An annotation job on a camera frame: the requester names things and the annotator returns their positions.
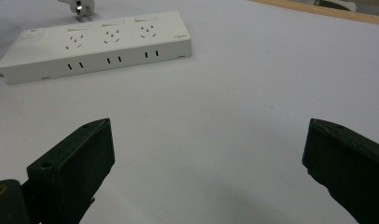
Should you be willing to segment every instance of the power outlet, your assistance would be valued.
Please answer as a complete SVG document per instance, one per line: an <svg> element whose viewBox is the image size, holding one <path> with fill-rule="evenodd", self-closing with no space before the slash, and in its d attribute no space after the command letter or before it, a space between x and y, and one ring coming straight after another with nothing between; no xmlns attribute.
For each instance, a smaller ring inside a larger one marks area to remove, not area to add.
<svg viewBox="0 0 379 224"><path fill-rule="evenodd" d="M190 56L190 34L173 11L24 31L0 71L17 84Z"/></svg>

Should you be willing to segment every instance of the table surface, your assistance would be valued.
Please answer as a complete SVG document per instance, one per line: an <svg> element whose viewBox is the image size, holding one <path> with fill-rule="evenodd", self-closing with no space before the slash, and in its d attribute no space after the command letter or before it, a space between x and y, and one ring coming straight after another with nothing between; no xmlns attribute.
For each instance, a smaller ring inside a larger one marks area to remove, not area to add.
<svg viewBox="0 0 379 224"><path fill-rule="evenodd" d="M95 10L88 20L178 10L193 56L13 86L0 78L0 180L24 182L27 165L77 127L111 118L117 162L81 223L356 223L302 153L310 118L379 143L379 25L244 0L104 0ZM55 0L2 0L0 58L24 29L77 22Z"/></svg>

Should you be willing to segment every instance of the extension socket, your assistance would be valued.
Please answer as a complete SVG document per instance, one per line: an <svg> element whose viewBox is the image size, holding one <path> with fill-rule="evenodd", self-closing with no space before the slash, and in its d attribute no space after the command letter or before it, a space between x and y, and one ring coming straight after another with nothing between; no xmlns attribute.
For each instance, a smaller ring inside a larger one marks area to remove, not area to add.
<svg viewBox="0 0 379 224"><path fill-rule="evenodd" d="M0 61L10 84L191 56L178 12L23 31Z"/></svg>

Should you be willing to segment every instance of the power strip switch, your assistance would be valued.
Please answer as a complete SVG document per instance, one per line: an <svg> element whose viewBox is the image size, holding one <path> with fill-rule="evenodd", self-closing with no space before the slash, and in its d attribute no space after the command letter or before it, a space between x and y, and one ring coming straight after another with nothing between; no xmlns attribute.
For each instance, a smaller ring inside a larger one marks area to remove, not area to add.
<svg viewBox="0 0 379 224"><path fill-rule="evenodd" d="M0 61L10 84L191 56L177 11L23 31Z"/></svg>

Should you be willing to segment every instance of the white table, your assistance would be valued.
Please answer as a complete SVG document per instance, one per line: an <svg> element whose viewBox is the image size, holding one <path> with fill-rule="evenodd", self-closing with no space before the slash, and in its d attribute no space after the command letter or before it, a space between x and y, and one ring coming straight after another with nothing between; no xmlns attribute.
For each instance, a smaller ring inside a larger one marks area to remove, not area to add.
<svg viewBox="0 0 379 224"><path fill-rule="evenodd" d="M245 0L96 5L95 21L179 10L193 57L0 78L0 180L24 182L77 127L111 118L117 162L81 223L356 223L302 153L310 118L379 143L378 25ZM75 22L55 0L2 0L0 58L21 30Z"/></svg>

